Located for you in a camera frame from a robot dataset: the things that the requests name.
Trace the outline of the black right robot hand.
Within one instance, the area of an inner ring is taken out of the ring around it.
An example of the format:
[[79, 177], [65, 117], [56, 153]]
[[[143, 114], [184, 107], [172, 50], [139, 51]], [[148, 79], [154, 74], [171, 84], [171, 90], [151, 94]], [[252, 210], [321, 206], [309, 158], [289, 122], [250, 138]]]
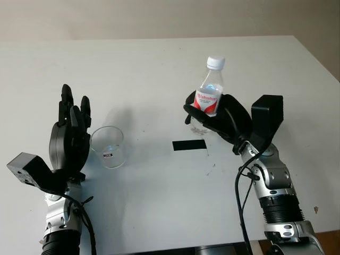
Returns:
[[222, 95], [216, 115], [209, 116], [193, 106], [195, 93], [185, 101], [184, 110], [188, 113], [185, 124], [196, 119], [203, 127], [216, 132], [221, 138], [233, 145], [233, 153], [239, 155], [243, 143], [252, 132], [252, 120], [247, 110], [232, 95]]

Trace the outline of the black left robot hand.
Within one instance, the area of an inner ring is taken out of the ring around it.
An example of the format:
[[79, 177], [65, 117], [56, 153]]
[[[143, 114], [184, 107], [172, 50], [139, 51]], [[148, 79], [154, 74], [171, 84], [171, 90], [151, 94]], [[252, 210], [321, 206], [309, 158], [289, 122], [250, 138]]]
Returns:
[[62, 87], [59, 102], [58, 121], [53, 125], [49, 141], [49, 157], [52, 172], [67, 179], [85, 180], [81, 173], [90, 149], [91, 126], [90, 101], [83, 96], [81, 105], [74, 104], [72, 90], [69, 85]]

